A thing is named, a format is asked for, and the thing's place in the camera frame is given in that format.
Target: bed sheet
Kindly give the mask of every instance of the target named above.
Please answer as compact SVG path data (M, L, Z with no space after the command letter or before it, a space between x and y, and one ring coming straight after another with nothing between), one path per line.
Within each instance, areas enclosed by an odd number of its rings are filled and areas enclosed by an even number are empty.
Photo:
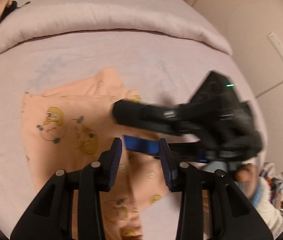
M231 76L241 99L251 100L267 140L261 111L236 64L203 43L129 30L74 32L21 43L0 54L0 229L7 236L34 197L20 136L24 92L43 93L110 66L117 68L125 87L139 90L142 101L166 106L186 102L209 70ZM166 198L141 214L147 240L175 239L179 202ZM160 225L150 222L163 210L171 218L169 223L163 219L163 226L172 225L159 238Z

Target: wall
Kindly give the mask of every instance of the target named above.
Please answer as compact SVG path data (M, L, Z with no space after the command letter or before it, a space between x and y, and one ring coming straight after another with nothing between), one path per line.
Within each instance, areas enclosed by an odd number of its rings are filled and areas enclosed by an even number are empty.
M283 0L196 0L193 7L232 45L255 95L283 80L283 62L266 36L283 43ZM266 160L283 171L283 84L258 99L269 135Z

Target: sleeve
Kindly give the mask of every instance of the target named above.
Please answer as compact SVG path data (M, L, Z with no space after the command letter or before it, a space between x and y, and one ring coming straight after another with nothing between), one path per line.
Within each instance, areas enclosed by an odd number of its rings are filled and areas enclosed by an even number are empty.
M259 197L256 202L256 198L252 200L256 210L263 218L269 229L272 231L274 239L276 239L283 232L283 217L280 211L277 210L269 201L270 188L264 178L259 178Z

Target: silver bolt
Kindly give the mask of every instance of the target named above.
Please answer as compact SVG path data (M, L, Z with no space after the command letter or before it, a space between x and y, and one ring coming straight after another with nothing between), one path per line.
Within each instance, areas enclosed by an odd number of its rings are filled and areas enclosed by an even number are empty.
M58 170L58 171L56 171L55 174L56 174L56 176L60 177L60 176L65 174L65 171L64 170Z
M186 169L186 168L189 167L189 164L188 164L187 162L181 162L181 163L179 164L179 166L180 166L181 168Z
M92 162L92 163L91 163L91 166L92 166L93 168L98 168L98 167L100 166L100 162L97 162L97 161Z
M223 170L216 170L215 173L219 177L224 177L226 175L226 172Z
M176 117L177 112L175 110L168 110L164 113L165 118Z

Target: person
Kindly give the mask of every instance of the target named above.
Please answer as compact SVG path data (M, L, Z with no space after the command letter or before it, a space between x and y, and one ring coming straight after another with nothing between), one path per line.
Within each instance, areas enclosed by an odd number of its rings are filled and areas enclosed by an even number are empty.
M247 183L246 197L251 201L276 239L283 232L283 217L269 201L270 187L264 178L259 177L257 166L251 163L246 164L236 173L235 178L239 182ZM209 212L207 192L203 192L203 202L204 211Z

